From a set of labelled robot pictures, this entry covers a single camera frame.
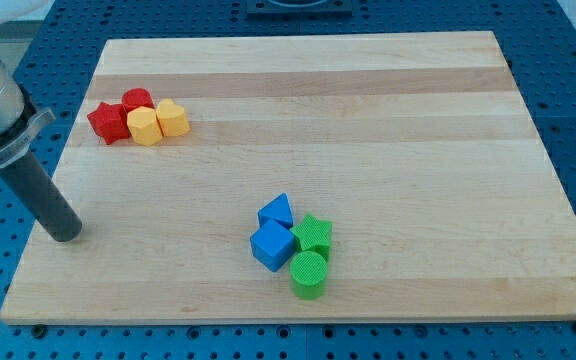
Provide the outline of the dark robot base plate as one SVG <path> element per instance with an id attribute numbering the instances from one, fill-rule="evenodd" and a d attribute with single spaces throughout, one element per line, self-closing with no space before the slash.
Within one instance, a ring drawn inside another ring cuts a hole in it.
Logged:
<path id="1" fill-rule="evenodd" d="M 351 15 L 350 0 L 245 0 L 248 16 Z"/>

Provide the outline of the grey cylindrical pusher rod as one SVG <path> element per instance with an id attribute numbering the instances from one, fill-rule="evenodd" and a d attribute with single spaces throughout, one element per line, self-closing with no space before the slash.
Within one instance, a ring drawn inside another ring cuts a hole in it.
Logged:
<path id="1" fill-rule="evenodd" d="M 74 240 L 83 223 L 31 152 L 0 169 L 0 177 L 57 242 Z"/>

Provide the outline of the silver tool mounting flange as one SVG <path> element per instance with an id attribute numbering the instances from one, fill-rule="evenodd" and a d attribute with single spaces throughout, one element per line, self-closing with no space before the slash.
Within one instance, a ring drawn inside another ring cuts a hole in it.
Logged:
<path id="1" fill-rule="evenodd" d="M 30 116 L 23 128 L 10 139 L 4 139 L 0 144 L 0 169 L 22 158 L 28 152 L 30 143 L 54 121 L 55 115 L 51 109 L 41 109 Z"/>

